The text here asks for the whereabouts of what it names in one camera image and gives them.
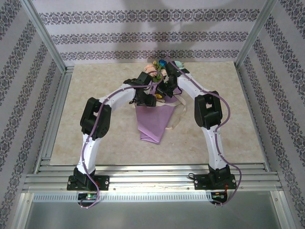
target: aluminum frame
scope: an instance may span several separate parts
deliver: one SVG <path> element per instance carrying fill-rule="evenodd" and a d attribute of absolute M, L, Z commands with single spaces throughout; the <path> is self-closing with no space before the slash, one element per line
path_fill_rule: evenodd
<path fill-rule="evenodd" d="M 44 26 L 42 19 L 40 18 L 38 12 L 36 11 L 33 3 L 31 0 L 20 0 L 23 8 L 25 9 L 27 15 L 33 22 L 38 34 L 40 35 L 42 41 L 45 43 L 46 47 L 48 48 L 49 52 L 51 53 L 53 59 L 55 60 L 57 66 L 59 67 L 61 73 L 64 73 L 67 66 L 64 63 L 61 54 L 57 50 L 49 32 L 47 31 L 46 27 Z"/>
<path fill-rule="evenodd" d="M 35 195 L 45 194 L 48 198 L 56 201 L 56 196 L 75 196 L 77 194 L 76 191 L 66 190 L 68 176 L 73 174 L 75 165 L 49 165 L 72 72 L 73 67 L 68 68 L 61 79 L 50 121 L 47 126 L 47 134 L 39 153 L 39 160 L 34 174 L 28 174 L 26 176 L 18 209 L 14 217 L 13 228 L 21 229 L 25 227 L 31 203 Z M 276 212 L 279 219 L 281 219 L 280 223 L 282 228 L 295 228 L 277 172 L 269 172 L 269 168 L 265 163 L 237 165 L 243 173 L 242 182 L 238 191 L 271 192 Z M 193 193 L 201 196 L 203 194 L 209 194 L 211 190 L 195 191 L 193 181 L 189 180 L 187 175 L 189 173 L 206 174 L 208 172 L 208 165 L 203 164 L 96 166 L 96 174 L 110 176 L 109 191 L 102 191 L 102 196 L 106 194 L 116 201 L 123 200 L 123 197 L 137 200 L 143 198 L 145 193 L 156 196 L 156 200 L 161 200 L 165 196 L 183 196 L 184 201 L 191 200 Z M 238 181 L 238 171 L 232 167 L 231 172 L 235 174 L 236 181 Z"/>
<path fill-rule="evenodd" d="M 234 61 L 235 67 L 238 70 L 243 64 L 248 52 L 250 51 L 255 39 L 257 38 L 259 32 L 267 21 L 272 9 L 274 8 L 277 0 L 267 0 L 263 6 L 260 14 L 258 15 L 253 28 L 251 29 L 242 49 L 240 50 L 236 60 Z"/>

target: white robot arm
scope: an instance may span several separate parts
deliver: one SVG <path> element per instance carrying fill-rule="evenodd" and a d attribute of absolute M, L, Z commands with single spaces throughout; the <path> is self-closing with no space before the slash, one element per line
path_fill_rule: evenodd
<path fill-rule="evenodd" d="M 197 85 L 199 84 L 195 81 L 195 79 L 193 79 L 191 74 L 186 69 L 183 69 L 183 72 L 187 77 L 179 73 L 175 68 L 170 63 L 166 65 L 169 81 L 168 83 L 162 82 L 162 84 L 159 84 L 156 91 L 164 95 L 172 96 L 173 90 L 177 87 L 180 87 L 194 99 L 194 117 L 196 123 L 201 127 L 205 136 L 209 153 L 209 174 L 213 174 L 213 181 L 211 181 L 211 183 L 213 183 L 213 187 L 216 188 L 217 185 L 215 184 L 217 184 L 218 181 L 224 183 L 224 180 L 231 176 L 229 166 L 220 157 L 216 148 L 215 129 L 221 123 L 222 119 L 220 100 L 215 96 L 206 94 L 199 90 L 194 82 Z M 72 180 L 77 183 L 77 186 L 82 186 L 84 190 L 91 190 L 92 188 L 91 181 L 88 179 L 83 167 L 83 162 L 87 168 L 88 174 L 93 177 L 95 172 L 95 158 L 102 137 L 107 133 L 109 129 L 111 112 L 128 101 L 135 101 L 137 105 L 155 106 L 155 97 L 153 95 L 147 94 L 147 92 L 143 89 L 130 88 L 130 86 L 133 85 L 148 85 L 150 81 L 151 77 L 148 74 L 141 73 L 138 79 L 126 80 L 124 84 L 116 90 L 119 92 L 112 96 L 110 99 L 108 99 L 109 96 L 105 96 L 99 99 L 90 98 L 88 100 L 83 116 L 81 118 L 83 147 L 96 121 L 95 113 L 97 113 L 101 104 L 105 100 L 106 101 L 102 107 L 102 112 L 100 119 L 98 120 L 97 128 L 92 137 L 89 138 L 89 142 L 87 142 L 87 146 L 84 150 L 84 161 L 81 157 L 78 165 L 74 170 Z M 218 147 L 222 156 L 224 156 L 219 130 L 217 133 Z"/>

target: tiled floor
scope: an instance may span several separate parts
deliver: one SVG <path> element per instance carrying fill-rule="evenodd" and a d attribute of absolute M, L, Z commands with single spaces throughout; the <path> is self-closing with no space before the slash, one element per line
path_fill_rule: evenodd
<path fill-rule="evenodd" d="M 125 79 L 137 78 L 144 63 L 83 64 L 74 68 L 51 164 L 77 164 L 82 145 L 80 118 L 88 98 L 103 97 Z M 226 158 L 231 162 L 263 162 L 263 155 L 233 62 L 192 62 L 185 67 L 201 85 L 217 90 L 230 105 L 232 116 L 221 129 Z M 135 109 L 126 104 L 111 116 L 96 164 L 196 164 L 208 163 L 207 146 L 194 120 L 193 100 L 185 92 L 187 112 L 174 130 L 166 130 L 159 145 L 141 141 Z M 180 115 L 178 106 L 173 117 Z M 224 119 L 227 116 L 222 104 Z"/>

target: blue flower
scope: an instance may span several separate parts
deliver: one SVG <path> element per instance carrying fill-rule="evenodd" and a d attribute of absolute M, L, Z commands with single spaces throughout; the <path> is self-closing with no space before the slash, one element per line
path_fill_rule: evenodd
<path fill-rule="evenodd" d="M 162 67 L 165 67 L 167 62 L 165 60 L 159 60 L 159 64 L 162 66 Z"/>

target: striped wallpaper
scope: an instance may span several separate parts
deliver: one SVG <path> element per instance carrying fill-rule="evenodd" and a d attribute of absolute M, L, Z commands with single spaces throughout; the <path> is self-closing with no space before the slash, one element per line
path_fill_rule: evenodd
<path fill-rule="evenodd" d="M 280 0 L 239 69 L 268 163 L 305 228 L 305 1 Z"/>
<path fill-rule="evenodd" d="M 165 55 L 232 61 L 264 2 L 33 0 L 67 65 L 146 62 Z"/>
<path fill-rule="evenodd" d="M 0 228 L 32 173 L 61 72 L 17 0 L 0 0 Z"/>

